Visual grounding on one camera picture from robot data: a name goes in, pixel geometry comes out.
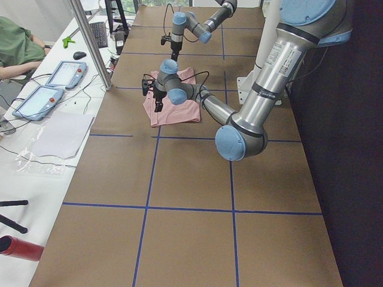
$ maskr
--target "towel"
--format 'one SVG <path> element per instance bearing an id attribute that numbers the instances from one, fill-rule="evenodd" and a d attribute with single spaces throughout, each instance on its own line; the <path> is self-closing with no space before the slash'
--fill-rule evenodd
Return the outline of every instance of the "towel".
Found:
<path id="1" fill-rule="evenodd" d="M 150 72 L 150 74 L 157 78 L 158 72 Z M 187 68 L 179 71 L 178 76 L 181 79 L 186 79 L 194 75 L 193 68 Z M 195 77 L 192 77 L 184 83 L 196 84 Z M 199 123 L 201 121 L 200 109 L 198 103 L 193 100 L 186 100 L 186 102 L 180 105 L 173 105 L 170 99 L 166 96 L 162 100 L 163 108 L 161 112 L 154 112 L 156 108 L 156 100 L 153 98 L 153 92 L 149 91 L 146 95 L 146 100 L 143 104 L 146 113 L 150 118 L 150 126 L 158 127 L 166 124 L 177 124 L 177 123 Z"/>

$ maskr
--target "black keyboard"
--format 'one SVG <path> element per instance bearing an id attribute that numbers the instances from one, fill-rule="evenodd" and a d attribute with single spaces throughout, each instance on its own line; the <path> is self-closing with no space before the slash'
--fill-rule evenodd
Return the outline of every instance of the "black keyboard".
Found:
<path id="1" fill-rule="evenodd" d="M 107 29 L 104 22 L 91 23 L 90 29 L 95 36 L 97 46 L 99 48 L 105 48 L 108 46 Z"/>

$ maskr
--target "black tripod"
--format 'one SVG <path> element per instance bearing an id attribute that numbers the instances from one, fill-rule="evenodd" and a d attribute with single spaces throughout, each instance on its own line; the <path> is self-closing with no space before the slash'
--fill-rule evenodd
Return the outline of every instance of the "black tripod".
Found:
<path id="1" fill-rule="evenodd" d="M 16 200 L 16 201 L 0 201 L 0 207 L 1 206 L 16 206 L 16 205 L 27 205 L 27 200 Z M 21 225 L 17 224 L 15 221 L 10 220 L 9 218 L 2 216 L 0 214 L 0 222 L 4 223 L 5 225 L 17 230 L 20 233 L 27 233 L 28 229 L 25 227 L 22 227 Z"/>

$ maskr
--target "computer mouse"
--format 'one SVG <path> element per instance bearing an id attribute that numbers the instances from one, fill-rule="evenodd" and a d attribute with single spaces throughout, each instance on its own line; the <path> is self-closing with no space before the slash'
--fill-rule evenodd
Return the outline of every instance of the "computer mouse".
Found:
<path id="1" fill-rule="evenodd" d="M 86 53 L 85 52 L 81 52 L 81 51 L 78 51 L 78 52 L 75 52 L 73 54 L 73 59 L 75 60 L 80 60 L 81 58 L 85 57 L 86 56 Z"/>

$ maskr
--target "dark wall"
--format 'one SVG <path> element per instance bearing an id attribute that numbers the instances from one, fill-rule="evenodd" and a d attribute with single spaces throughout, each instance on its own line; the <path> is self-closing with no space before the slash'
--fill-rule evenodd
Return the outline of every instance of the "dark wall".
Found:
<path id="1" fill-rule="evenodd" d="M 383 286 L 383 4 L 357 1 L 350 42 L 291 102 L 345 287 Z M 313 69 L 323 49 L 300 71 Z"/>

